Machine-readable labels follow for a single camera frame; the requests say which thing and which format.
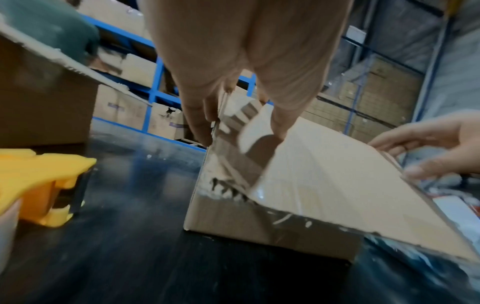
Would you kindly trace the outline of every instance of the white container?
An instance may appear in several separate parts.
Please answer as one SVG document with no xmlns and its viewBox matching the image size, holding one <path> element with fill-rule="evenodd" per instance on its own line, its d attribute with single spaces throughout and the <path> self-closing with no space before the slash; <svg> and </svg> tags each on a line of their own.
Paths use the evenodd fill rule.
<svg viewBox="0 0 480 304">
<path fill-rule="evenodd" d="M 21 204 L 22 200 L 18 199 L 5 213 L 0 215 L 0 273 L 3 272 L 9 261 Z"/>
</svg>

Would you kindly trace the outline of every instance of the fingernail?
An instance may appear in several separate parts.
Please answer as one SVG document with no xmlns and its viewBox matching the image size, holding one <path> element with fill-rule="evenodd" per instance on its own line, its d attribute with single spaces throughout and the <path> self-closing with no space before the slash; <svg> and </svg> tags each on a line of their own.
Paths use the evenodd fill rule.
<svg viewBox="0 0 480 304">
<path fill-rule="evenodd" d="M 423 170 L 419 166 L 411 166 L 407 167 L 404 171 L 403 174 L 408 177 L 408 178 L 416 178 L 418 176 L 422 176 L 425 174 L 425 170 Z"/>
</svg>

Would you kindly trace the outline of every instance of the metal shelving rack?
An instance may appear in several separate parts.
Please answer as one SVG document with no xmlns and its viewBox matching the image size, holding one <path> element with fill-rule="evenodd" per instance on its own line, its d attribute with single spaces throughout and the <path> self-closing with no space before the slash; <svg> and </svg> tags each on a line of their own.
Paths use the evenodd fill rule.
<svg viewBox="0 0 480 304">
<path fill-rule="evenodd" d="M 151 48 L 153 51 L 155 51 L 153 42 L 148 40 L 148 39 L 145 39 L 145 38 L 140 37 L 138 35 L 129 33 L 127 31 L 124 31 L 122 29 L 111 26 L 109 24 L 106 24 L 104 22 L 98 21 L 94 18 L 85 16 L 85 15 L 83 15 L 83 18 L 85 18 L 85 20 L 87 20 L 91 24 L 95 25 L 100 31 L 105 31 L 105 32 L 108 32 L 111 35 L 113 35 L 116 38 L 116 40 L 118 42 L 120 42 L 120 44 L 123 46 L 123 48 L 124 48 L 124 49 L 122 49 L 123 52 L 125 52 L 125 50 L 127 50 L 128 53 L 132 53 L 134 55 L 142 57 L 141 54 L 139 54 L 137 51 L 135 51 L 135 49 L 133 47 L 133 44 L 141 44 L 144 47 Z M 106 46 L 106 47 L 111 48 L 113 50 L 116 49 L 115 46 Z M 178 98 L 176 96 L 169 95 L 169 94 L 164 93 L 164 92 L 160 92 L 158 90 L 158 87 L 160 85 L 160 81 L 161 81 L 162 74 L 163 74 L 164 70 L 165 70 L 164 63 L 163 63 L 162 59 L 157 56 L 157 58 L 156 58 L 156 70 L 155 70 L 155 75 L 153 77 L 153 83 L 152 83 L 151 87 L 145 87 L 143 85 L 139 85 L 139 84 L 130 82 L 128 80 L 122 79 L 122 78 L 114 76 L 114 75 L 110 75 L 108 73 L 103 73 L 103 72 L 99 72 L 99 73 L 101 73 L 102 75 L 106 76 L 107 78 L 109 78 L 109 79 L 111 79 L 115 82 L 126 85 L 133 92 L 140 92 L 140 95 L 147 96 L 148 97 L 148 102 L 151 103 L 151 104 L 159 102 L 159 103 L 165 104 L 165 105 L 170 106 L 170 107 L 181 109 L 182 104 L 180 102 L 180 98 Z M 256 84 L 256 79 L 257 78 L 256 78 L 255 74 L 253 74 L 252 77 L 250 77 L 250 78 L 245 77 L 245 76 L 240 76 L 239 77 L 239 79 L 238 79 L 239 81 L 248 85 L 247 94 L 246 94 L 247 96 L 252 96 L 252 93 L 254 91 L 255 84 Z M 148 132 L 151 113 L 152 113 L 152 108 L 148 107 L 146 115 L 145 115 L 145 120 L 143 122 L 143 127 L 142 127 L 142 130 L 141 130 L 142 132 L 145 132 L 145 133 Z"/>
</svg>

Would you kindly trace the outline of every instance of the green cloth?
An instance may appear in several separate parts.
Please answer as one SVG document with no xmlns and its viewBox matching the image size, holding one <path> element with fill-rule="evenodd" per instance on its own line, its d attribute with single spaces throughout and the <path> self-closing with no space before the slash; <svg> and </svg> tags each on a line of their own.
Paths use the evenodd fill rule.
<svg viewBox="0 0 480 304">
<path fill-rule="evenodd" d="M 0 14 L 11 27 L 82 64 L 97 55 L 98 29 L 62 0 L 0 0 Z"/>
</svg>

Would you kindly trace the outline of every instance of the black surface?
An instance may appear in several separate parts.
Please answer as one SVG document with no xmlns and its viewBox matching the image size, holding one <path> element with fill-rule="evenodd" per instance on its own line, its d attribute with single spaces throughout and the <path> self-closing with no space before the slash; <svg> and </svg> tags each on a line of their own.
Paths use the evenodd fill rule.
<svg viewBox="0 0 480 304">
<path fill-rule="evenodd" d="M 85 206 L 21 222 L 0 303 L 458 303 L 365 243 L 355 264 L 183 231 L 204 153 L 94 121 Z M 465 277 L 455 281 L 468 284 Z"/>
</svg>

